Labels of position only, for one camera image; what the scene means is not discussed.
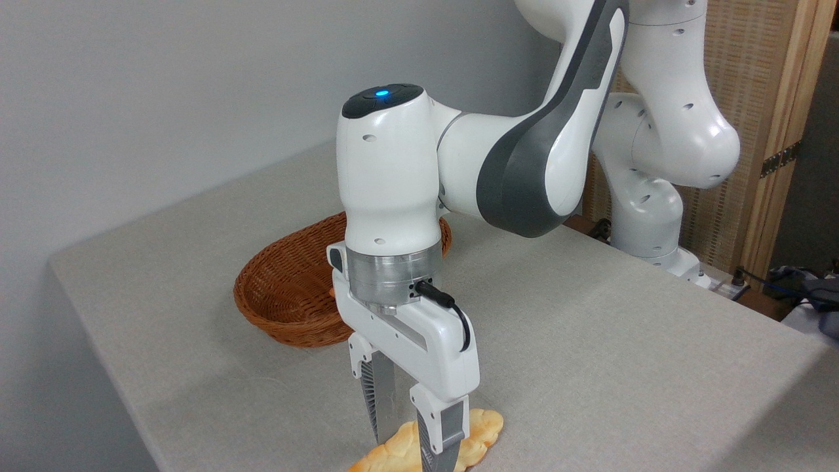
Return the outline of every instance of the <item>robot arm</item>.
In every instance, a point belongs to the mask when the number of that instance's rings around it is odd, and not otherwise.
[[[454,468],[479,382],[471,322],[450,296],[433,296],[442,282],[438,211],[530,237],[558,226],[581,194],[623,47],[625,0],[517,4],[534,27],[565,43],[533,112],[461,113],[421,87],[392,84],[351,97],[338,122],[347,232],[327,254],[338,309],[355,330],[352,372],[380,443],[399,426],[393,363],[418,381],[410,398],[424,472]]]
[[[345,103],[336,153],[347,232],[328,256],[380,443],[398,427],[394,362],[418,381],[410,396],[424,472],[451,471],[469,435],[468,395],[479,382],[471,322],[450,296],[420,289],[441,286],[440,210],[525,237],[549,232],[579,202],[601,118],[593,149],[611,156],[604,167],[628,219],[675,213],[662,204],[675,202],[675,190],[650,176],[705,187],[731,172],[737,135],[702,69],[705,1],[634,0],[628,16],[628,0],[516,0],[538,31],[564,43],[545,99],[524,116],[463,113],[408,84]],[[642,95],[607,102],[625,38],[623,67]],[[680,219],[680,200],[677,209]],[[672,214],[657,218],[673,228]],[[644,237],[628,240],[646,248]]]
[[[608,98],[592,150],[612,194],[612,246],[700,285],[679,248],[682,201],[671,185],[710,188],[737,164],[737,131],[705,77],[707,0],[634,0],[621,67],[638,94]]]

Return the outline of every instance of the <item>woven panel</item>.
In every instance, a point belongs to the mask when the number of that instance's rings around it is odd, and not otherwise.
[[[737,237],[748,224],[749,177],[756,161],[763,161],[767,103],[778,92],[776,81],[783,66],[779,51],[789,43],[794,10],[795,2],[790,0],[716,0],[708,5],[708,84],[722,114],[740,134],[741,154],[737,168],[720,186],[678,188],[685,203],[680,243],[704,263],[722,270],[736,262]],[[615,89],[633,91],[623,76]],[[583,211],[593,220],[608,218],[610,213],[606,177],[593,158]]]

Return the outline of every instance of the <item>white wall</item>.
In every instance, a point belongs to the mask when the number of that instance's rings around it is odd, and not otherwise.
[[[50,254],[331,139],[366,87],[522,113],[544,51],[512,0],[4,2],[0,469],[153,468]]]

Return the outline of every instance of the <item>table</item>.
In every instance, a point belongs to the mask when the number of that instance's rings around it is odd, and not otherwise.
[[[375,445],[346,345],[278,344],[232,298],[339,211],[325,144],[50,259],[161,470],[345,470]],[[476,472],[839,469],[839,351],[569,228],[447,219],[472,406],[506,419]]]

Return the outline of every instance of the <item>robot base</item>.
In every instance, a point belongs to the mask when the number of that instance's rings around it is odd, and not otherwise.
[[[686,249],[676,248],[672,253],[660,257],[638,258],[702,288],[711,287],[711,278],[702,271],[699,259]]]

